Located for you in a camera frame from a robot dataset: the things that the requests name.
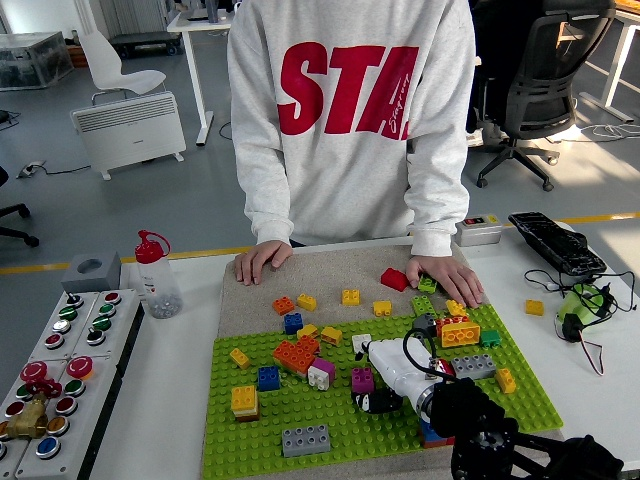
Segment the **person's right hand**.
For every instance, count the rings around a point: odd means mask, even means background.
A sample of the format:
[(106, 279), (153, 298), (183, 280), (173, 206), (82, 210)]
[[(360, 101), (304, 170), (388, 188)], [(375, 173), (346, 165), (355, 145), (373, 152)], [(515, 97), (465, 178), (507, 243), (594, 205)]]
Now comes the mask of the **person's right hand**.
[(234, 259), (236, 280), (245, 286), (259, 285), (262, 282), (263, 268), (270, 264), (278, 269), (293, 255), (289, 243), (280, 240), (261, 242)]

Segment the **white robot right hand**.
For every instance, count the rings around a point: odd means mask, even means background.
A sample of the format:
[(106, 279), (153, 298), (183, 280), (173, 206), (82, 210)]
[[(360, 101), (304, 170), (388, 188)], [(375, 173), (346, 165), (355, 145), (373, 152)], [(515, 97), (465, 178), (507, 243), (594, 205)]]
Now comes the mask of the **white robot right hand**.
[(365, 342), (363, 350), (379, 372), (386, 389), (373, 393), (353, 393), (354, 402), (370, 414), (388, 413), (402, 407), (403, 398), (409, 400), (414, 411), (425, 421), (429, 419), (430, 402), (436, 383), (446, 375), (418, 338)]

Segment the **person's left hand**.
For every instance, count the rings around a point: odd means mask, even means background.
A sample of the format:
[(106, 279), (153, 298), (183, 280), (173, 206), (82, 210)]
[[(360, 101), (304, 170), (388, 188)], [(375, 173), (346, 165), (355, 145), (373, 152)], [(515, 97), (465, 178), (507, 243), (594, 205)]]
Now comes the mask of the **person's left hand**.
[(412, 287), (418, 286), (421, 274), (432, 277), (451, 299), (462, 305), (475, 308), (483, 301), (484, 289), (476, 273), (452, 256), (412, 256), (406, 266)]

